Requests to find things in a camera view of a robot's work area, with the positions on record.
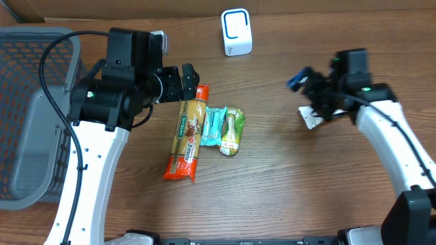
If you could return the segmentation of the white Pantene tube gold cap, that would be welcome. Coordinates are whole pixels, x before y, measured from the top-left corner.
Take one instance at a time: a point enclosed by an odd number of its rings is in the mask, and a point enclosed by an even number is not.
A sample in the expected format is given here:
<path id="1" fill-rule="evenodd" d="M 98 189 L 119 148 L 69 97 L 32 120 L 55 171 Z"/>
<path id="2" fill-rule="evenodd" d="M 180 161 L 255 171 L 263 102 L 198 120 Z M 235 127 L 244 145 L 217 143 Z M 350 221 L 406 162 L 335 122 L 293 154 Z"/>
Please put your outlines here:
<path id="1" fill-rule="evenodd" d="M 298 113 L 305 122 L 308 130 L 312 130 L 325 122 L 325 120 L 311 106 L 299 107 Z M 347 111 L 338 109 L 333 113 L 331 120 L 347 116 L 347 114 Z"/>

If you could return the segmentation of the green snack packet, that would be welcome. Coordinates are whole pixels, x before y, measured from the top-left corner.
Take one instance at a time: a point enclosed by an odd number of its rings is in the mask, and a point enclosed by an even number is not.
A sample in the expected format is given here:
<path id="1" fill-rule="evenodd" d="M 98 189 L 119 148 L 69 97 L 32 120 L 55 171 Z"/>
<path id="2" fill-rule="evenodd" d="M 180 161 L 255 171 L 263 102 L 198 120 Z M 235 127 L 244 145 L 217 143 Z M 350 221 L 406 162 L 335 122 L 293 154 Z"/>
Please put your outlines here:
<path id="1" fill-rule="evenodd" d="M 244 112 L 237 108 L 228 108 L 225 116 L 221 145 L 219 146 L 222 154 L 233 157 L 238 153 L 244 126 Z"/>

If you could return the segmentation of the teal snack packet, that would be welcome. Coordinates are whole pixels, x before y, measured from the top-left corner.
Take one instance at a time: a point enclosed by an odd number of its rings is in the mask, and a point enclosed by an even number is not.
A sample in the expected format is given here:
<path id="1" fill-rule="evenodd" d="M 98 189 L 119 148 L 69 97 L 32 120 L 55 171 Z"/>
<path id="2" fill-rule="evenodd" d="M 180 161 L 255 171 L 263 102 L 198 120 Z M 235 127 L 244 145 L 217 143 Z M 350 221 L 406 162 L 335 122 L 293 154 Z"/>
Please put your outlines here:
<path id="1" fill-rule="evenodd" d="M 206 107 L 204 128 L 200 140 L 201 146 L 220 146 L 223 124 L 228 109 Z"/>

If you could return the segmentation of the red spaghetti packet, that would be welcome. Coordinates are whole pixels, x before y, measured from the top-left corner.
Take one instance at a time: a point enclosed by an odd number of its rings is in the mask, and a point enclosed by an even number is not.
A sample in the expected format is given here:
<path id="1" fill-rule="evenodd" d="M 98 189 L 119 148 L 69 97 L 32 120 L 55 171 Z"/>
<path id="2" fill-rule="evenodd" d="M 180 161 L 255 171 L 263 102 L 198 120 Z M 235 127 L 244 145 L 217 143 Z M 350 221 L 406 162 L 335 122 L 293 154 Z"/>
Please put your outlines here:
<path id="1" fill-rule="evenodd" d="M 209 85 L 199 85 L 194 99 L 181 102 L 164 180 L 195 180 L 208 97 Z"/>

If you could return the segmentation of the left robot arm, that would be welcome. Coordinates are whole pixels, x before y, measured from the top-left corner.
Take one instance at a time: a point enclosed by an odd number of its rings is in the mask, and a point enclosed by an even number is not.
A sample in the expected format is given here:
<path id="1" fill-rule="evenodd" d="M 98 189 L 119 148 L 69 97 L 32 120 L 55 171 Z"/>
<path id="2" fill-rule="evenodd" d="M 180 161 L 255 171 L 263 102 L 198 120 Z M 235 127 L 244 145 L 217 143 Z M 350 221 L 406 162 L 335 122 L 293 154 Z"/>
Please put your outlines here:
<path id="1" fill-rule="evenodd" d="M 71 90 L 59 118 L 71 135 L 67 173 L 48 244 L 103 244 L 114 173 L 135 117 L 156 103 L 194 99 L 191 64 L 166 67 L 163 31 L 112 28 L 107 55 Z"/>

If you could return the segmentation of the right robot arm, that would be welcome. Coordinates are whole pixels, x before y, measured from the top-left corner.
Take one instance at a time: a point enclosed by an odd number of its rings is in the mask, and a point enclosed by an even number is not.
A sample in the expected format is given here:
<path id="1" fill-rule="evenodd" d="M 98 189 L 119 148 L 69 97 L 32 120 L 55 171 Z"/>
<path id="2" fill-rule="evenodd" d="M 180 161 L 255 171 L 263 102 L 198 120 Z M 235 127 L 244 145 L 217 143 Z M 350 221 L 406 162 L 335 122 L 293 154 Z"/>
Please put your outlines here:
<path id="1" fill-rule="evenodd" d="M 375 149 L 396 201 L 380 226 L 343 229 L 338 244 L 434 244 L 435 162 L 426 152 L 386 83 L 373 83 L 364 48 L 342 50 L 324 76 L 304 68 L 288 82 L 311 102 L 300 109 L 308 128 L 349 116 Z"/>

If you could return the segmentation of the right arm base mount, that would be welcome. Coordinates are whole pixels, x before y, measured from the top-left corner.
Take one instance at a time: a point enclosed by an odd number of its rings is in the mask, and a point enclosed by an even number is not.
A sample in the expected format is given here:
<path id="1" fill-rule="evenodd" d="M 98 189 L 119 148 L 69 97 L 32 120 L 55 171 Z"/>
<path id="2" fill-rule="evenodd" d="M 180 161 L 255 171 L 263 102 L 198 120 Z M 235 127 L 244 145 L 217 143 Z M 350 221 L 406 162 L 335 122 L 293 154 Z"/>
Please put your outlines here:
<path id="1" fill-rule="evenodd" d="M 367 226 L 338 231 L 338 245 L 383 245 L 381 227 Z"/>

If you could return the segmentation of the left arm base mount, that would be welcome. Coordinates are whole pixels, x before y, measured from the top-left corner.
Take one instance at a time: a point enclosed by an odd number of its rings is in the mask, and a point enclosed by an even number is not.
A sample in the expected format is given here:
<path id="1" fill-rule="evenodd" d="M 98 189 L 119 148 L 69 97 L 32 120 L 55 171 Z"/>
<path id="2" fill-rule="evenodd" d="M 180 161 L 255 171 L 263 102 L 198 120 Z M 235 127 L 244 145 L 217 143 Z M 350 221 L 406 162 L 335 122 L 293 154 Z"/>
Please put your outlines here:
<path id="1" fill-rule="evenodd" d="M 104 242 L 105 245 L 160 245 L 160 235 L 150 231 L 129 229 L 125 235 Z"/>

